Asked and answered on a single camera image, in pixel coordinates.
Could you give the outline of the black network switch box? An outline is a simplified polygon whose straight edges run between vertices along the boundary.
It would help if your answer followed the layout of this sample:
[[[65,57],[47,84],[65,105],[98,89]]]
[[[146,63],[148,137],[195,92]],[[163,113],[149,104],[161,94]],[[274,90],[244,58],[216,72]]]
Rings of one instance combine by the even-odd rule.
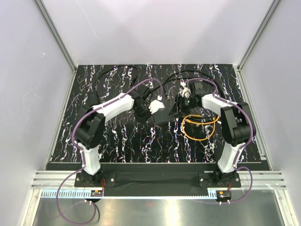
[[[162,125],[164,123],[173,121],[175,118],[179,118],[181,116],[182,115],[180,113],[175,113],[175,114],[169,115],[169,112],[158,111],[153,115],[153,118],[154,118],[154,123],[156,125]]]

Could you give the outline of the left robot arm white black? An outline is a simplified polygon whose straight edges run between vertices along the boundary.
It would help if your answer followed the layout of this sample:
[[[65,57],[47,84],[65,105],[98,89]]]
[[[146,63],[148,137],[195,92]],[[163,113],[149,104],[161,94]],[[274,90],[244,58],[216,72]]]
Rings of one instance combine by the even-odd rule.
[[[118,115],[133,110],[138,122],[146,122],[159,109],[164,108],[162,97],[147,101],[150,91],[138,90],[120,93],[102,104],[84,105],[78,114],[78,121],[71,134],[71,142],[82,157],[79,181],[88,186],[98,186],[105,182],[103,170],[98,160],[98,146],[105,124]]]

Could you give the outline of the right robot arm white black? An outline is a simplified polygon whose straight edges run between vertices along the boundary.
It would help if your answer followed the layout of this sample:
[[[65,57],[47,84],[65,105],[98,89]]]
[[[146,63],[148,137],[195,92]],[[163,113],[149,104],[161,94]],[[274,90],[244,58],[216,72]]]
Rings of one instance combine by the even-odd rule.
[[[256,135],[256,127],[248,103],[234,103],[216,94],[191,97],[177,95],[174,106],[177,112],[182,114],[189,113],[192,108],[202,107],[220,117],[225,145],[212,180],[218,186],[227,185],[235,178],[237,163],[243,149]]]

